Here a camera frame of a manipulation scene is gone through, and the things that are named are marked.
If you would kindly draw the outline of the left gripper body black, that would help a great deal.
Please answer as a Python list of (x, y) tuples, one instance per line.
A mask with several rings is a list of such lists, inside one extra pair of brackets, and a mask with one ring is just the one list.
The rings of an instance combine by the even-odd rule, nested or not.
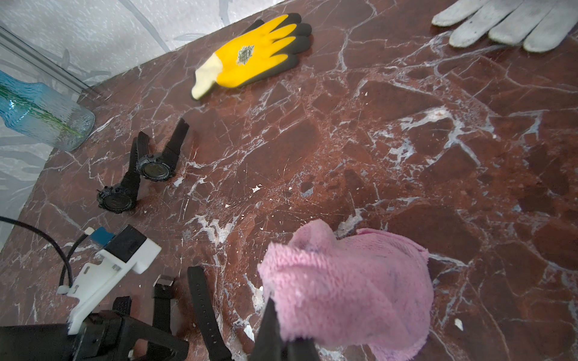
[(129, 316), (117, 311), (90, 314), (75, 337), (72, 360), (130, 360), (126, 331)]

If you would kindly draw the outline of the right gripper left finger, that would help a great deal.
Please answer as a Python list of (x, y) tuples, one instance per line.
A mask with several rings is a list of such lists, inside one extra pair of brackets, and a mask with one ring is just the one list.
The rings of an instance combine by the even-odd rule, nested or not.
[(275, 302), (269, 298), (249, 361), (281, 361), (282, 342)]

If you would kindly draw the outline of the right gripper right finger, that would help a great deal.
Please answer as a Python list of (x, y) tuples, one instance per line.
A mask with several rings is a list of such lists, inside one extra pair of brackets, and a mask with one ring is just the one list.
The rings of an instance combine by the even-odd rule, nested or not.
[(320, 361), (315, 343), (310, 338), (298, 338), (286, 345), (287, 361)]

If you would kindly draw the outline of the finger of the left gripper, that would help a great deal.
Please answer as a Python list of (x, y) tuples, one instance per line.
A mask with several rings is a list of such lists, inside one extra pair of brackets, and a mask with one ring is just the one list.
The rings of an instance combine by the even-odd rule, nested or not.
[(189, 351), (187, 341), (130, 316), (122, 316), (119, 331), (119, 360), (128, 360), (130, 350), (142, 339), (150, 345), (163, 347), (169, 351), (164, 360), (186, 360)]

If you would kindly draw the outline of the black watch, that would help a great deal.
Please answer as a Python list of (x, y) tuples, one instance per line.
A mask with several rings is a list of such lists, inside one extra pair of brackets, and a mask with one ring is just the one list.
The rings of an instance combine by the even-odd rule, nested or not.
[[(166, 275), (160, 275), (154, 284), (154, 315), (152, 326), (172, 335), (170, 326), (170, 309), (173, 298), (174, 278)], [(171, 355), (168, 347), (148, 343), (146, 356), (148, 360), (165, 360)]]
[(161, 153), (150, 154), (150, 137), (144, 132), (137, 136), (136, 171), (145, 179), (155, 182), (168, 181), (176, 174), (176, 167), (190, 126), (181, 118)]
[(232, 361), (233, 355), (224, 343), (218, 327), (203, 268), (201, 266), (189, 267), (187, 277), (197, 326), (203, 337), (210, 361)]
[(100, 208), (121, 214), (136, 207), (141, 182), (140, 174), (136, 168), (138, 162), (137, 143), (138, 138), (134, 138), (129, 153), (129, 168), (121, 182), (98, 191), (97, 201)]

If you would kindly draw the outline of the pink fluffy cloth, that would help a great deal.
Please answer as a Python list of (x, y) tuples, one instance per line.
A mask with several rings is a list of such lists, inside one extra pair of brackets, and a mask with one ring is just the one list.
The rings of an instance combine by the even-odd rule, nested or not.
[(271, 243), (257, 270), (284, 342), (367, 345), (378, 360), (410, 360), (424, 347), (434, 289), (429, 252), (382, 230), (338, 239), (311, 221), (289, 243)]

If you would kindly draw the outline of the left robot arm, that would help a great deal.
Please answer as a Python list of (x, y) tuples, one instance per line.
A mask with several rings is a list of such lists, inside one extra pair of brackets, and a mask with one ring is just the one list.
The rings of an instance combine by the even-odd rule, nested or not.
[(64, 323), (1, 328), (2, 360), (128, 360), (139, 340), (167, 350), (165, 360), (185, 360), (188, 342), (116, 311), (90, 314), (76, 335)]

